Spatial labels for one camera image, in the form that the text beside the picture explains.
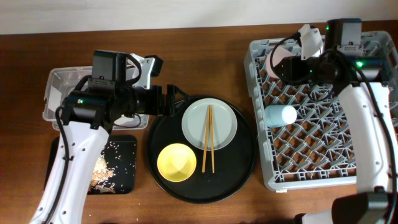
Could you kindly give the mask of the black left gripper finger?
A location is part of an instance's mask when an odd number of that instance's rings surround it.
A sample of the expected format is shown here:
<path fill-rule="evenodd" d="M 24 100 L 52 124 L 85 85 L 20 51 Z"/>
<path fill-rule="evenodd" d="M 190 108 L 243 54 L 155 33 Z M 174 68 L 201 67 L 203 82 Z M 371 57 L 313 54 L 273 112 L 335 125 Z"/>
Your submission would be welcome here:
<path fill-rule="evenodd" d="M 175 102 L 171 102 L 170 100 L 166 100 L 165 108 L 164 108 L 164 115 L 165 116 L 174 116 L 176 115 L 183 106 L 186 105 L 185 100 L 179 100 Z"/>
<path fill-rule="evenodd" d="M 189 101 L 190 95 L 175 85 L 167 85 L 167 101 Z"/>

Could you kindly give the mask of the grey round plate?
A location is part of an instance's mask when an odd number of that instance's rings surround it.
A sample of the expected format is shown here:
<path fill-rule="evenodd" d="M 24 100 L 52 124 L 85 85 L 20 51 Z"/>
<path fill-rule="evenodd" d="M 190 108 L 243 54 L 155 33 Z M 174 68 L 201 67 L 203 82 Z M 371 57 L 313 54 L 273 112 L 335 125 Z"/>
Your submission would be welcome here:
<path fill-rule="evenodd" d="M 183 114 L 182 131 L 191 145 L 203 150 L 209 105 L 213 108 L 214 150 L 219 150 L 233 140 L 238 128 L 238 120 L 233 109 L 224 101 L 203 98 L 193 102 Z"/>

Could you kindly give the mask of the pink cup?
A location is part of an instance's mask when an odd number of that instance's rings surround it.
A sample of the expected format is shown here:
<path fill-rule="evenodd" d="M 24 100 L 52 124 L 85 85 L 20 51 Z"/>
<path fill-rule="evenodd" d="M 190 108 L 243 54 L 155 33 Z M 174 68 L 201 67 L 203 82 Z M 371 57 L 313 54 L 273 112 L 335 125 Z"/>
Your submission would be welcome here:
<path fill-rule="evenodd" d="M 276 66 L 282 61 L 283 58 L 291 56 L 294 56 L 294 54 L 284 49 L 283 47 L 276 48 L 272 58 L 272 63 L 274 68 L 276 68 Z M 277 75 L 271 69 L 270 59 L 271 59 L 271 54 L 268 54 L 266 57 L 266 72 L 272 78 L 278 79 Z"/>

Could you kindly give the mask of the wooden chopstick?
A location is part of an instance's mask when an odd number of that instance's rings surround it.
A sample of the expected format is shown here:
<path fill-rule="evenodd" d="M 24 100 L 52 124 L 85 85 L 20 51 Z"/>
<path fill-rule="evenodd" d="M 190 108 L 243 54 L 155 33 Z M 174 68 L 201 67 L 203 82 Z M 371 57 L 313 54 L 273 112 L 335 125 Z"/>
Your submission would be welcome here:
<path fill-rule="evenodd" d="M 205 167 L 206 167 L 206 153 L 207 153 L 207 148 L 208 148 L 208 136 L 209 136 L 209 128 L 210 128 L 210 115 L 211 113 L 211 106 L 208 105 L 207 109 L 207 117 L 206 117 L 206 129 L 205 129 L 205 143 L 204 143 L 204 148 L 203 148 L 203 161 L 202 161 L 202 173 L 205 173 Z"/>
<path fill-rule="evenodd" d="M 211 168 L 215 173 L 215 153 L 214 153 L 214 128 L 213 128 L 213 106 L 210 105 L 210 137 L 211 137 Z"/>

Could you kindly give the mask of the light blue cup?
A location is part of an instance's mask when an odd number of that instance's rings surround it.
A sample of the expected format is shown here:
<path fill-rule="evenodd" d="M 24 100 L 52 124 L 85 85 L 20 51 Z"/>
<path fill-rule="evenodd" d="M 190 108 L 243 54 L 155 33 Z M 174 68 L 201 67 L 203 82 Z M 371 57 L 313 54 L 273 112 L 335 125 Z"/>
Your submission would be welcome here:
<path fill-rule="evenodd" d="M 264 110 L 267 126 L 278 128 L 292 124 L 297 119 L 297 111 L 290 105 L 270 105 Z"/>

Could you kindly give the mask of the yellow bowl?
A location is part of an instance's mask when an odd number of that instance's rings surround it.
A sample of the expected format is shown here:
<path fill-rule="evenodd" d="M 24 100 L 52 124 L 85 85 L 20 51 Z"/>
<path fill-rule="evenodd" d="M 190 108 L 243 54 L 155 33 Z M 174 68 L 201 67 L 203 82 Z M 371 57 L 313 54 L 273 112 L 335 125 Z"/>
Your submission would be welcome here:
<path fill-rule="evenodd" d="M 187 145 L 174 143 L 161 150 L 157 158 L 157 170 L 170 182 L 189 179 L 197 167 L 194 151 Z"/>

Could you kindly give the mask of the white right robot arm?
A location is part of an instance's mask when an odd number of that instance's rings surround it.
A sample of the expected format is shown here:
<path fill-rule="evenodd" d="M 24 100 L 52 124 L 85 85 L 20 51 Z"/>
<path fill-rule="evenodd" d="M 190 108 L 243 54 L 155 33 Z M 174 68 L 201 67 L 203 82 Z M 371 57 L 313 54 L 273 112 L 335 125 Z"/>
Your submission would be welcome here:
<path fill-rule="evenodd" d="M 356 193 L 329 210 L 296 215 L 295 223 L 396 223 L 397 138 L 383 59 L 366 56 L 360 19 L 328 21 L 325 35 L 304 25 L 291 35 L 298 56 L 277 44 L 267 72 L 286 85 L 331 84 L 348 121 L 356 163 Z"/>

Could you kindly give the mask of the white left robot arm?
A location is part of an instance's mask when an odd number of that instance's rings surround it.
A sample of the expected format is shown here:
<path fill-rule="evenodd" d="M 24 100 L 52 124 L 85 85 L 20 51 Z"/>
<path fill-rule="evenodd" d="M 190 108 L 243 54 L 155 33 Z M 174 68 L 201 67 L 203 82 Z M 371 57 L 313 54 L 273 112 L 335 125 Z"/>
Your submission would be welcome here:
<path fill-rule="evenodd" d="M 176 114 L 178 87 L 168 85 L 163 94 L 161 86 L 138 86 L 141 78 L 159 76 L 162 65 L 156 55 L 95 50 L 91 74 L 55 110 L 57 154 L 31 223 L 81 223 L 96 161 L 117 119 Z"/>

